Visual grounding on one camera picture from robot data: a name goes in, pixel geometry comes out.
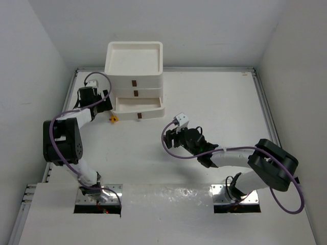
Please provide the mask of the yellow small clamp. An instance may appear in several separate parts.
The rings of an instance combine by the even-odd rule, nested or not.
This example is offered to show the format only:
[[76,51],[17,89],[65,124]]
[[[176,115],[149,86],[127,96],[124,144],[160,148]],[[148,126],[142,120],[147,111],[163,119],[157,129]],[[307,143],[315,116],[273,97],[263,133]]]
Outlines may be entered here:
[[109,120],[110,120],[112,123],[115,123],[115,122],[119,121],[119,119],[118,119],[116,116],[112,116]]

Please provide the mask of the white drawer container box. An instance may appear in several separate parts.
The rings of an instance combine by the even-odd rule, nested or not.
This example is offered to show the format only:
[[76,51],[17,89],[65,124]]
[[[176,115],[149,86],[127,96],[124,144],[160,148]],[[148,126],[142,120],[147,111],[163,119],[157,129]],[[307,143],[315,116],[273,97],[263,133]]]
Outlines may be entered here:
[[163,44],[159,41],[115,41],[107,48],[107,76],[163,74]]

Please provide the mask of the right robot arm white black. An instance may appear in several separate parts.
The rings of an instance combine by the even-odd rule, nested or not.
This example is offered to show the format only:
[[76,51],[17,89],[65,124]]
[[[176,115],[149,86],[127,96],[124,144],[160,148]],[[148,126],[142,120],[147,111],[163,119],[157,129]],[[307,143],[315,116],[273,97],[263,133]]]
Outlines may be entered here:
[[178,155],[171,148],[184,148],[189,156],[180,159],[195,159],[206,168],[224,166],[244,167],[248,172],[237,173],[225,188],[226,196],[233,203],[239,203],[243,197],[254,190],[269,188],[271,192],[286,192],[290,184],[296,189],[299,185],[294,173],[298,160],[268,139],[260,139],[255,146],[220,148],[208,142],[201,127],[176,127],[170,130],[165,127],[161,134],[164,150],[172,157]]

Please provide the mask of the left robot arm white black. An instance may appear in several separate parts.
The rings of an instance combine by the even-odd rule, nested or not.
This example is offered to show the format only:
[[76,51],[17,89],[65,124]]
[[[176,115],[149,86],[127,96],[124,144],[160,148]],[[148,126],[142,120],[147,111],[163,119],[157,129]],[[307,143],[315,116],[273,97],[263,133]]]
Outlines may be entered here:
[[97,114],[112,110],[107,90],[98,92],[97,86],[78,90],[78,100],[73,112],[43,122],[43,156],[46,162],[65,167],[80,183],[84,196],[98,200],[103,193],[101,176],[86,163],[80,129],[94,120]]

